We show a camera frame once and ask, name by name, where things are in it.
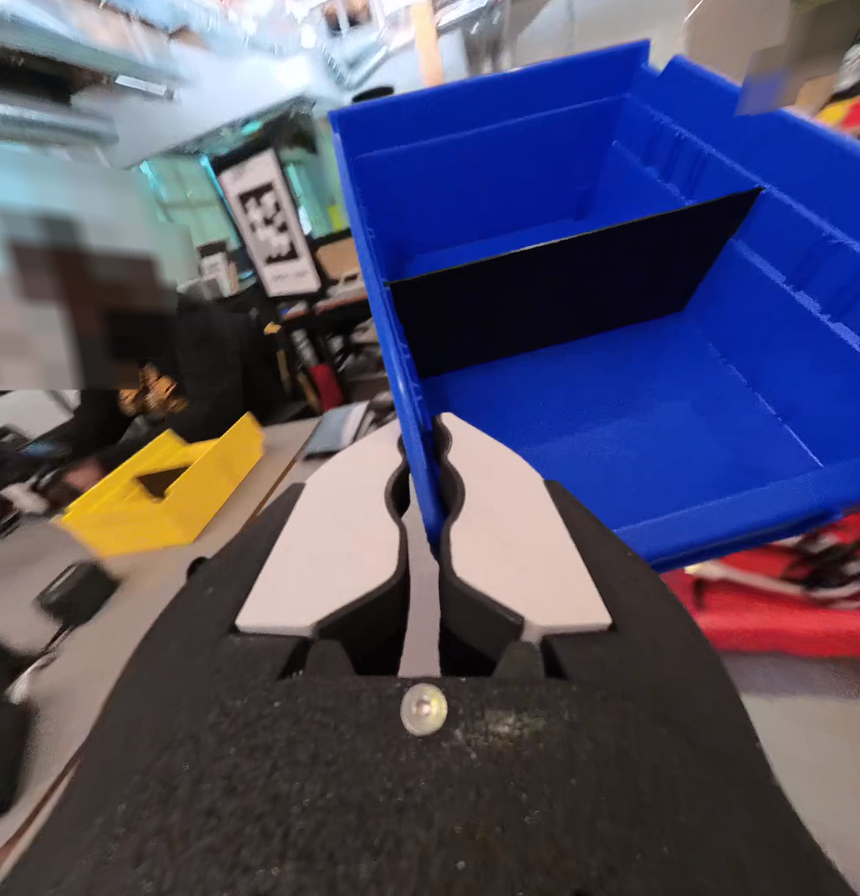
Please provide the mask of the black white tag sign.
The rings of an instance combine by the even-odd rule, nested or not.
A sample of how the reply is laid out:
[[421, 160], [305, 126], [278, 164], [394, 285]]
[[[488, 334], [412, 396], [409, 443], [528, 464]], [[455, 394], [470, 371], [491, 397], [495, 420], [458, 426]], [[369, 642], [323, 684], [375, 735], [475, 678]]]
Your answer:
[[217, 180], [266, 296], [317, 295], [322, 278], [276, 152], [254, 153]]

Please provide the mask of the black device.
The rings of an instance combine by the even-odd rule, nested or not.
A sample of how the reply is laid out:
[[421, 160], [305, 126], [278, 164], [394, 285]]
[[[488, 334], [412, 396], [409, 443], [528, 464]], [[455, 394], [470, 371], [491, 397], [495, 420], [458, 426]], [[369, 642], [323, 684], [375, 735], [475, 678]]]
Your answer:
[[0, 816], [15, 802], [34, 711], [28, 696], [33, 658], [0, 642]]

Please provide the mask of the yellow plastic bin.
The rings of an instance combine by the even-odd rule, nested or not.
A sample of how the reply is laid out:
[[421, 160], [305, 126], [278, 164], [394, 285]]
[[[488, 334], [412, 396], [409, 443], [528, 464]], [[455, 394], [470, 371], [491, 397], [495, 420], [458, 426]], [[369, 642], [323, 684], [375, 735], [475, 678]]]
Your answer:
[[55, 524], [104, 558], [187, 546], [263, 453], [264, 433], [251, 413], [214, 440], [185, 442], [164, 432], [72, 502]]

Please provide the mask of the red plastic bin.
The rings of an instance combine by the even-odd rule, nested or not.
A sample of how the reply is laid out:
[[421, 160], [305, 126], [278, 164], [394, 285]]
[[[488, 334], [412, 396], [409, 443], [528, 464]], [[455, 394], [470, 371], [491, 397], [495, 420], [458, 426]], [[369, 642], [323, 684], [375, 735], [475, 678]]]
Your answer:
[[860, 658], [860, 511], [662, 579], [720, 651]]

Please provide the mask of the black power adapter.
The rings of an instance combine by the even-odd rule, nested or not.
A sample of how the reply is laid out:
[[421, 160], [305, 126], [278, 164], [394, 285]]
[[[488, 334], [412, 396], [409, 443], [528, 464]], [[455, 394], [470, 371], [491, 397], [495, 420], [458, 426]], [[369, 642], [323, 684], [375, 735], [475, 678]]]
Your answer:
[[96, 562], [79, 561], [67, 566], [35, 596], [35, 607], [58, 625], [42, 652], [56, 649], [67, 635], [90, 622], [120, 584], [119, 578]]

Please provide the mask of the blue plastic bin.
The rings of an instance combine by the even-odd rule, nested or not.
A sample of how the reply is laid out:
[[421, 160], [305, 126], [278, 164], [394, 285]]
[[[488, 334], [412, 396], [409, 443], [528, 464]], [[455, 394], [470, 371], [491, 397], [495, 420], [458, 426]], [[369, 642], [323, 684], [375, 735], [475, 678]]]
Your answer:
[[[452, 412], [659, 570], [860, 506], [860, 140], [648, 41], [350, 104], [346, 212], [424, 525]], [[421, 378], [389, 283], [763, 190], [688, 306]]]

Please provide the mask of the black bin divider panel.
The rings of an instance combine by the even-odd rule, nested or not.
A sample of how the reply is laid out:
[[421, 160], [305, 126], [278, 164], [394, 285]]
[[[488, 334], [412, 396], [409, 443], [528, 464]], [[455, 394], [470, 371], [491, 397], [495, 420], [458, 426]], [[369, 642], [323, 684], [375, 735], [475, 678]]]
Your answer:
[[690, 303], [762, 186], [389, 283], [416, 372], [432, 378]]

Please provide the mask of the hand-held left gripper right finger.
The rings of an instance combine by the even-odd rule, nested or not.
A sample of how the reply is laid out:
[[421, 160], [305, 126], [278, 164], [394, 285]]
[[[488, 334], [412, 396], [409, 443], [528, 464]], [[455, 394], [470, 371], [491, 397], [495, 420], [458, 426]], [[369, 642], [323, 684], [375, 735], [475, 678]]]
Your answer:
[[490, 675], [514, 644], [613, 627], [548, 482], [452, 412], [436, 418], [445, 520], [438, 548], [440, 663]]

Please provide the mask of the dark blue pouch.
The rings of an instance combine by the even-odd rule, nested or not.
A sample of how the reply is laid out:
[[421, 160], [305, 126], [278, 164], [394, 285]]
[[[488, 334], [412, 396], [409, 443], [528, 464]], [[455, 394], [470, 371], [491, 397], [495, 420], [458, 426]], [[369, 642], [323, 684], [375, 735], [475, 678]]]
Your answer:
[[303, 446], [304, 459], [329, 457], [346, 450], [371, 431], [374, 412], [363, 400], [326, 411]]

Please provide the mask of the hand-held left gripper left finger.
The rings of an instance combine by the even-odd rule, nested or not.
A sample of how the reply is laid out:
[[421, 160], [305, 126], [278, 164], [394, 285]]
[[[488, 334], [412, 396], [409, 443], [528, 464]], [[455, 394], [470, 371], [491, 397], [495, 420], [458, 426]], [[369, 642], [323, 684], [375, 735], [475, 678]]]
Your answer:
[[336, 642], [362, 676], [397, 676], [409, 621], [409, 465], [393, 420], [296, 493], [234, 627]]

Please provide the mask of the grey desk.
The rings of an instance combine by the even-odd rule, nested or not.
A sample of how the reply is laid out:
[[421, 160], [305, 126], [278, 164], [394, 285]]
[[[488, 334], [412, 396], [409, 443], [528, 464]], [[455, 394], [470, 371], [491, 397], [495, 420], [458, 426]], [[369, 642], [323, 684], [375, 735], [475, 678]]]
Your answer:
[[231, 632], [247, 573], [308, 496], [277, 499], [155, 624], [80, 770], [0, 894], [855, 894], [860, 680], [739, 694], [665, 584], [573, 499], [615, 633], [548, 671], [357, 676], [340, 639]]
[[[0, 854], [76, 761], [137, 645], [183, 587], [190, 562], [217, 553], [264, 507], [315, 425], [316, 420], [301, 420], [268, 427], [262, 459], [189, 546], [104, 561], [120, 581], [118, 590], [90, 622], [66, 638], [57, 658], [33, 674], [29, 685], [32, 726], [16, 801], [0, 817]], [[50, 521], [29, 522], [1, 540], [0, 641], [19, 652], [39, 652], [58, 624], [37, 608], [37, 594], [67, 566], [88, 556]]]

